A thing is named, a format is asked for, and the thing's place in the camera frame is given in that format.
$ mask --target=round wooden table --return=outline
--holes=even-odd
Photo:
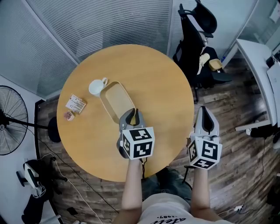
[[[86,172],[101,179],[124,182],[128,159],[116,147],[119,126],[99,98],[88,91],[94,79],[119,81],[154,127],[155,146],[145,164],[145,176],[163,169],[179,154],[193,125],[190,85],[180,68],[163,53],[141,45],[116,45],[84,60],[68,77],[59,97],[57,125],[67,153]],[[70,96],[87,102],[81,114],[67,121],[63,114]]]

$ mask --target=table top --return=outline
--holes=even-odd
[[[128,160],[116,148],[119,125],[99,98],[88,91],[94,79],[119,81],[147,126],[154,127],[155,146],[145,176],[163,169],[186,145],[193,126],[190,85],[180,68],[161,52],[140,45],[116,45],[89,56],[68,77],[59,97],[57,125],[63,146],[77,165],[101,179],[124,182]],[[87,102],[73,121],[64,119],[74,94]]]
[[[276,106],[271,83],[266,73],[269,69],[266,60],[271,56],[272,51],[264,44],[247,40],[237,39],[236,43],[257,81],[270,122],[275,125],[277,123]]]

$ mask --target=white cup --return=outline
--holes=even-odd
[[[103,78],[102,80],[100,79],[93,80],[89,84],[88,90],[94,96],[100,97],[100,92],[107,85],[107,83],[108,83],[107,78]]]

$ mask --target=wooden tray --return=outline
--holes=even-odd
[[[121,116],[130,109],[135,108],[127,91],[119,82],[114,81],[102,89],[101,102],[115,123],[119,123]]]

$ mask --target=white desk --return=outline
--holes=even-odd
[[[235,130],[241,131],[269,124],[275,125],[277,123],[276,105],[270,80],[266,73],[269,69],[266,65],[266,60],[271,56],[271,50],[263,44],[237,39],[235,45],[222,63],[223,68],[236,54],[237,50],[239,50],[243,55],[257,81],[262,98],[266,105],[268,119],[257,123],[238,126]]]

